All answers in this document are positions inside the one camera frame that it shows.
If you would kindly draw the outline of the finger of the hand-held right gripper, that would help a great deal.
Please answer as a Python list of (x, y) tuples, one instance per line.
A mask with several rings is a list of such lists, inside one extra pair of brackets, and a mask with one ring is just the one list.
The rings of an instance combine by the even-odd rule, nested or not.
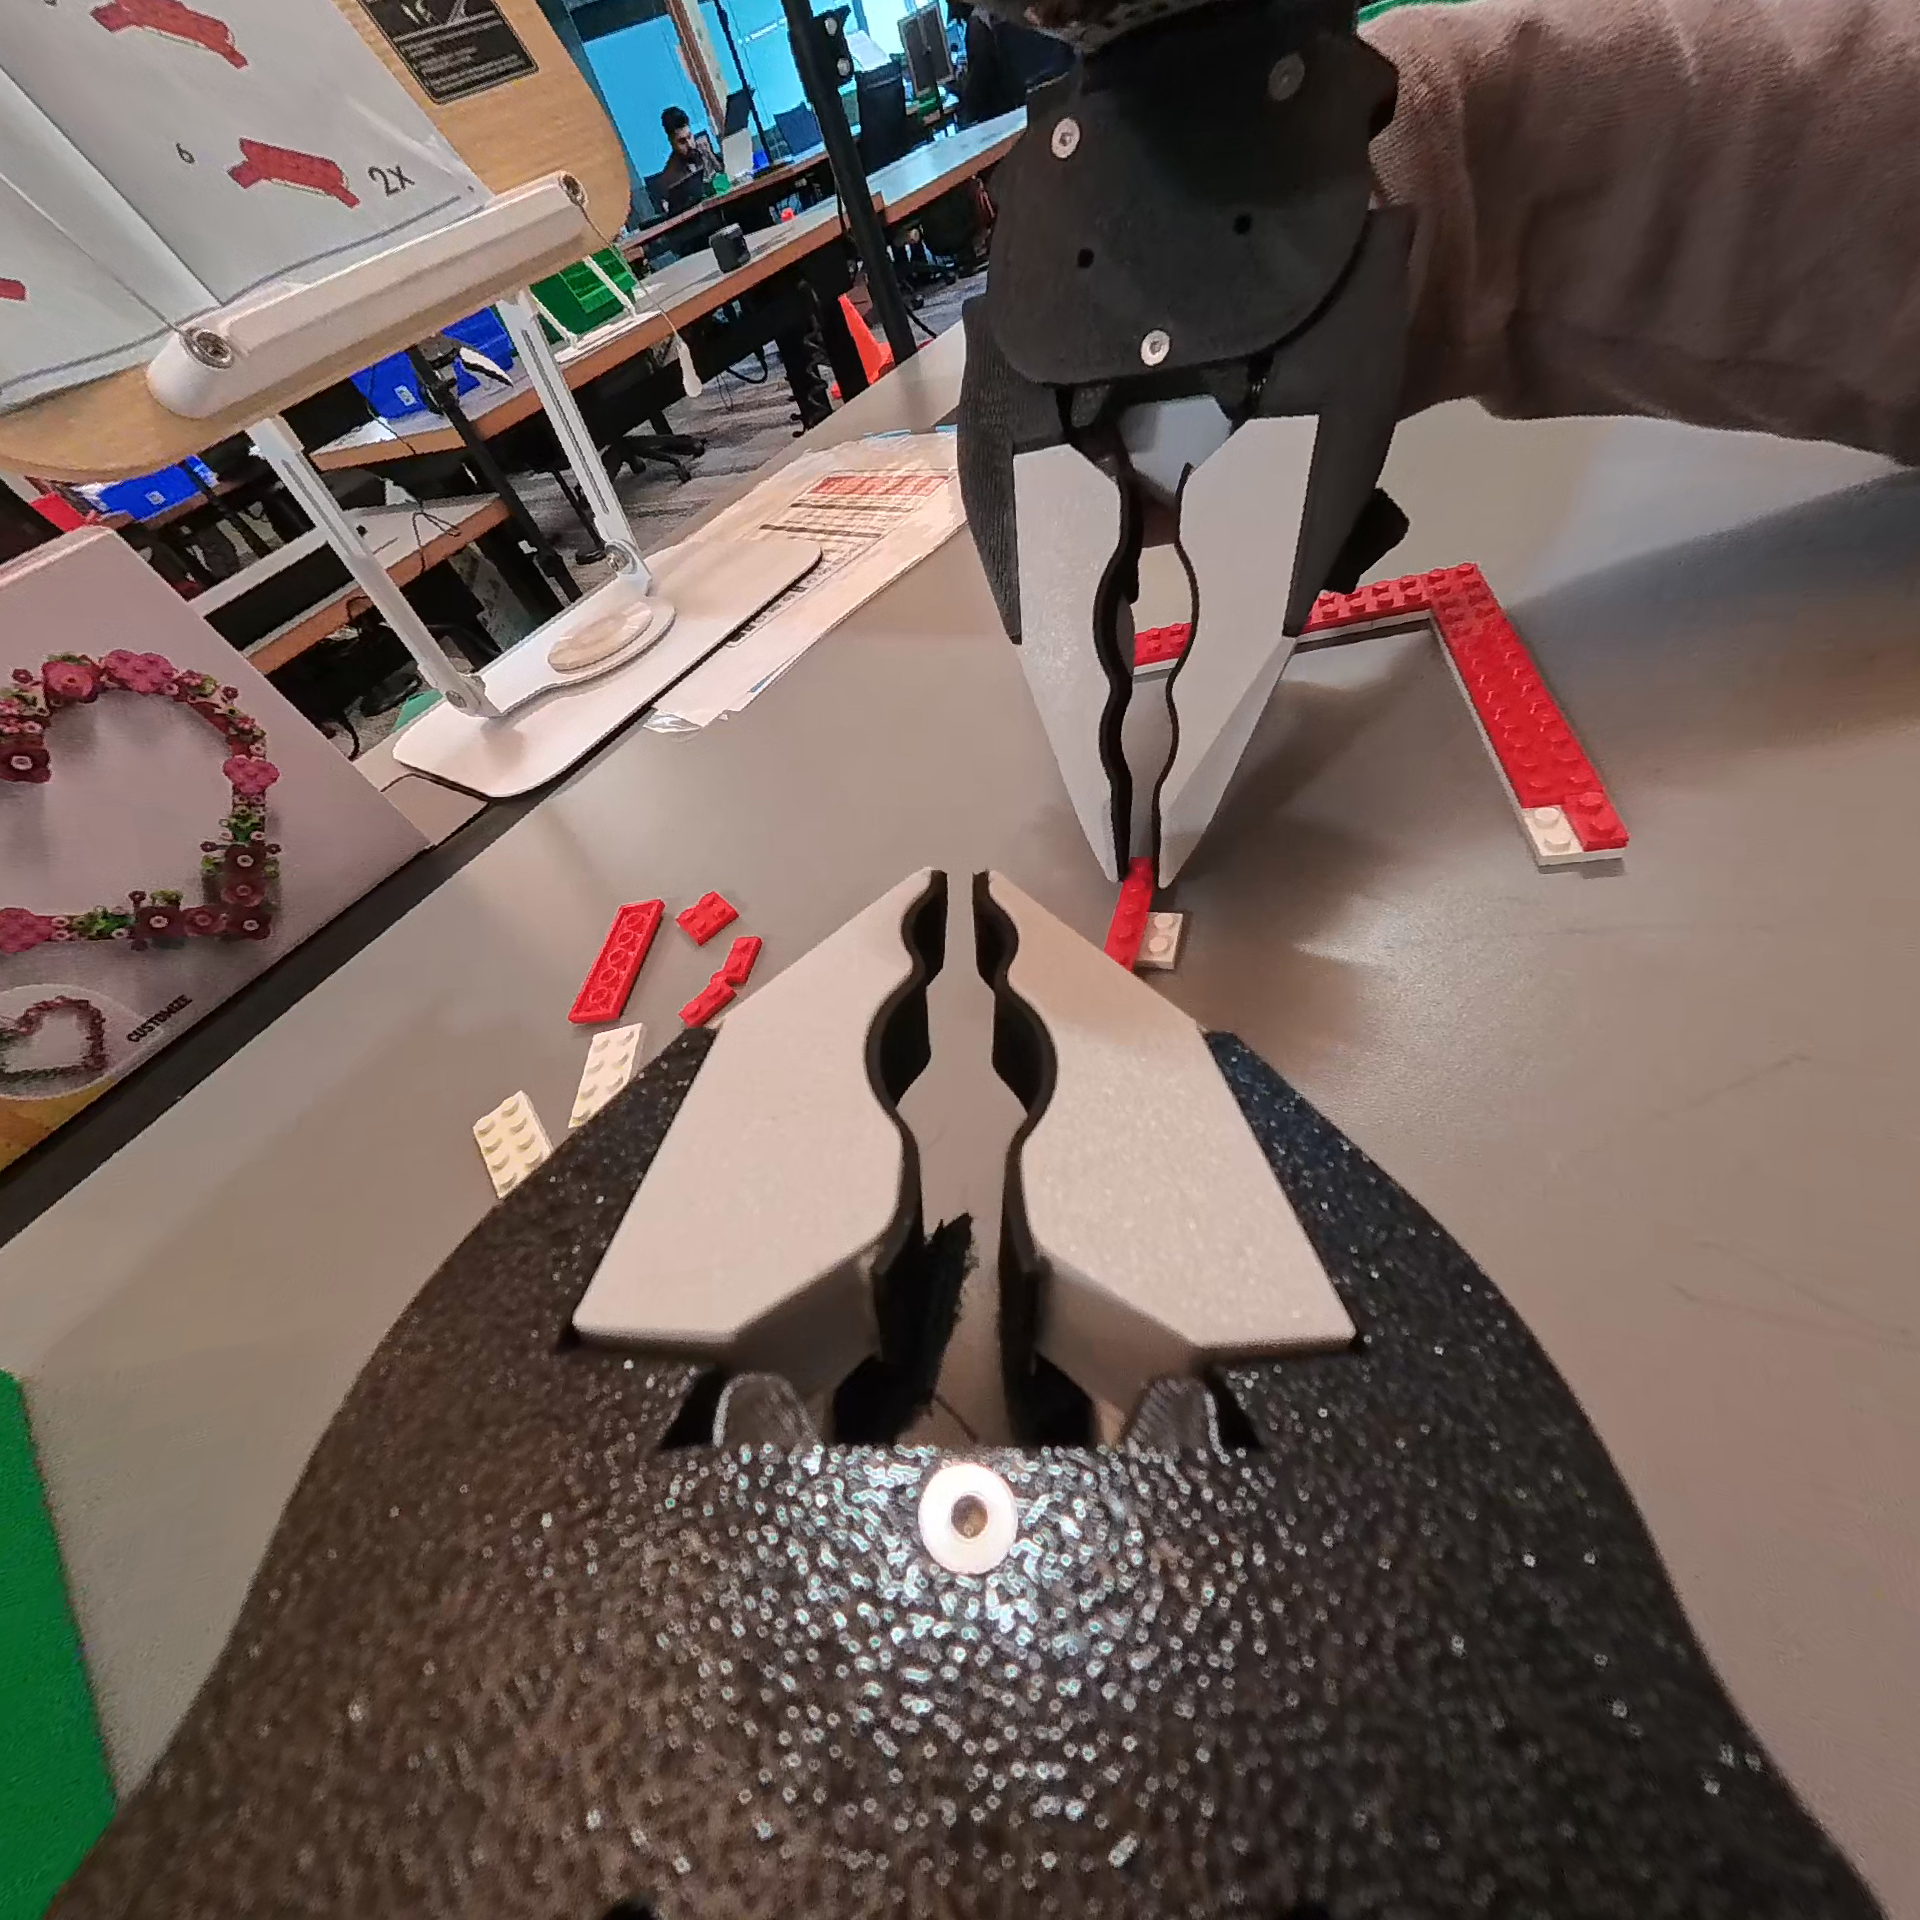
[(1134, 693), (1127, 585), (1141, 551), (1120, 439), (1019, 450), (1015, 535), (1024, 681), (1095, 864), (1118, 880), (1134, 837), (1122, 722)]
[(1317, 443), (1314, 416), (1230, 425), (1209, 395), (1120, 418), (1147, 494), (1175, 510), (1191, 635), (1173, 667), (1173, 750), (1157, 789), (1159, 882), (1177, 880), (1227, 793), (1294, 649), (1289, 597)]

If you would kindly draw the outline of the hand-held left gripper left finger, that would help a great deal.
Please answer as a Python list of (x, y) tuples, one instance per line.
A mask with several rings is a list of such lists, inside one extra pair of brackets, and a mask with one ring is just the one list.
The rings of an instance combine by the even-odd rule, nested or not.
[(585, 1344), (859, 1365), (921, 1232), (898, 1113), (928, 1065), (949, 878), (921, 869), (727, 1013), (571, 1314)]

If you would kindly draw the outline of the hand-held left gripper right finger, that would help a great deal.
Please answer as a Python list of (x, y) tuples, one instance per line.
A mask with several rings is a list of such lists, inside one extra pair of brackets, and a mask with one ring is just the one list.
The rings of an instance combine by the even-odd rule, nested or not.
[(992, 1065), (1022, 1106), (999, 1209), (1013, 1394), (1136, 1394), (1346, 1351), (1355, 1323), (1207, 1031), (997, 871), (971, 880)]

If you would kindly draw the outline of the small white lego piece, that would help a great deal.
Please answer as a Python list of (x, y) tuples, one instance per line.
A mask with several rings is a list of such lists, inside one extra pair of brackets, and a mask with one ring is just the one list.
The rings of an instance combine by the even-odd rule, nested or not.
[(1129, 862), (1111, 914), (1104, 953), (1131, 974), (1170, 974), (1184, 960), (1191, 917), (1159, 905), (1150, 855)]

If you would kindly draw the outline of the green plastic bin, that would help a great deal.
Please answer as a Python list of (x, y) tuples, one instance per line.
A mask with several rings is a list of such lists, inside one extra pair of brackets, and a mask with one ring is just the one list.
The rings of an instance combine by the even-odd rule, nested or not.
[(2, 1376), (2, 1915), (43, 1915), (112, 1815), (30, 1413)]

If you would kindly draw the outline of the person's right forearm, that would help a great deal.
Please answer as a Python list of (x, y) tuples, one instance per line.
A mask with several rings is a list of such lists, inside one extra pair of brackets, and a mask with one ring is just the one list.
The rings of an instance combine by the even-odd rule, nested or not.
[(1918, 462), (1918, 5), (1374, 9), (1401, 416), (1646, 416)]

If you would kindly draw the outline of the white lego plate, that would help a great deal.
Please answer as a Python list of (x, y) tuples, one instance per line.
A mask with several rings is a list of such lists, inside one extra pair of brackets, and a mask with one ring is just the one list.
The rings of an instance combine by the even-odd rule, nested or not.
[(583, 1072), (567, 1115), (567, 1129), (578, 1131), (601, 1113), (633, 1079), (645, 1040), (645, 1024), (608, 1026), (592, 1035)]
[(553, 1157), (535, 1102), (517, 1090), (471, 1125), (473, 1147), (485, 1166), (494, 1198), (503, 1202)]

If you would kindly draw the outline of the wide red lego plate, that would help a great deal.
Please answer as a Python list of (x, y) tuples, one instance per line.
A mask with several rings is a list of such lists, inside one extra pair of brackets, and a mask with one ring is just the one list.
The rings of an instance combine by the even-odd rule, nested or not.
[(624, 903), (615, 912), (583, 987), (567, 1008), (569, 1024), (615, 1024), (624, 1015), (663, 919), (665, 903), (661, 898)]

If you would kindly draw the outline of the lego set box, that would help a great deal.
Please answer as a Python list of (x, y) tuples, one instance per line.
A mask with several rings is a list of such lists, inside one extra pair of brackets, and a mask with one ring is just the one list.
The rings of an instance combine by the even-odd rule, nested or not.
[(2, 1166), (425, 839), (114, 533), (2, 574)]

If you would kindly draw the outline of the printed paper sheet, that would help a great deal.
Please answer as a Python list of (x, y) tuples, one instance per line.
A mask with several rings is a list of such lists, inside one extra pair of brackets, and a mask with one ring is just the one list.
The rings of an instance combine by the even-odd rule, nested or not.
[(951, 425), (811, 450), (759, 480), (699, 533), (656, 558), (681, 560), (702, 546), (738, 549), (766, 537), (814, 542), (821, 558), (706, 663), (665, 690), (645, 727), (674, 736), (743, 713), (805, 651), (965, 528)]

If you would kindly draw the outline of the long background desk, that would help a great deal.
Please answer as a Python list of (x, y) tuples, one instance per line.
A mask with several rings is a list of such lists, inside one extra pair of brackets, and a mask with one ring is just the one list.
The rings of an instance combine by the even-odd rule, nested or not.
[[(869, 178), (871, 210), (882, 229), (917, 217), (962, 181), (987, 174), (1017, 144), (1024, 110), (1008, 112), (978, 128), (937, 137)], [(722, 270), (711, 251), (681, 258), (658, 274), (638, 279), (631, 315), (640, 325), (683, 329), (713, 309), (741, 299), (770, 277), (811, 261), (853, 238), (857, 203), (832, 199), (793, 222), (747, 235), (747, 261)]]

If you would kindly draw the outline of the black stand pole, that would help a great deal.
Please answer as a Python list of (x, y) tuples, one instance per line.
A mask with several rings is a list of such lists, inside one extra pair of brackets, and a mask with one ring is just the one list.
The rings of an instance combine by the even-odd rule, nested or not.
[(919, 350), (914, 322), (907, 313), (885, 224), (873, 199), (873, 185), (857, 155), (857, 142), (841, 105), (846, 37), (837, 16), (818, 16), (809, 2), (782, 2), (791, 55), (795, 57), (807, 103), (818, 121), (834, 194), (853, 231), (855, 251), (866, 272), (871, 311), (903, 368)]

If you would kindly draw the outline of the wooden book stand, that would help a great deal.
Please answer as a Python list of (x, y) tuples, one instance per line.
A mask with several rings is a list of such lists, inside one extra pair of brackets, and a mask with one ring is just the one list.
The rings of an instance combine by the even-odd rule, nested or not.
[[(539, 789), (805, 578), (821, 549), (773, 535), (651, 567), (549, 350), (533, 286), (617, 238), (617, 135), (539, 5), (336, 5), (471, 167), (487, 201), (318, 279), (279, 279), (187, 322), (151, 361), (5, 411), (5, 466), (128, 478), (235, 434), (293, 491), (441, 702), (395, 761), (473, 795)], [(505, 322), (613, 576), (482, 670), (455, 665), (329, 494), (286, 418), (379, 357), (491, 306)]]

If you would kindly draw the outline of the instruction booklet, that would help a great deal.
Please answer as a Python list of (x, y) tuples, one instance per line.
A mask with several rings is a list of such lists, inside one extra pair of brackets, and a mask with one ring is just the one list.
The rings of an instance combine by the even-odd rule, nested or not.
[(336, 5), (5, 2), (5, 411), (487, 197)]

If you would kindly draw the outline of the red lego frame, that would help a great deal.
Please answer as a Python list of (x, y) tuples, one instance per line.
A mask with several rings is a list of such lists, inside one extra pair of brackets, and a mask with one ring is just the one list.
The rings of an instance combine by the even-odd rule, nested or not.
[[(1600, 862), (1625, 850), (1627, 827), (1593, 757), (1474, 565), (1401, 574), (1351, 592), (1319, 592), (1289, 631), (1289, 661), (1307, 640), (1433, 635), (1456, 690), (1472, 711), (1479, 743), (1497, 770), (1534, 864), (1552, 869)], [(1166, 693), (1189, 635), (1191, 622), (1184, 647), (1168, 656)], [(1150, 798), (1147, 839), (1159, 875), (1157, 789)]]

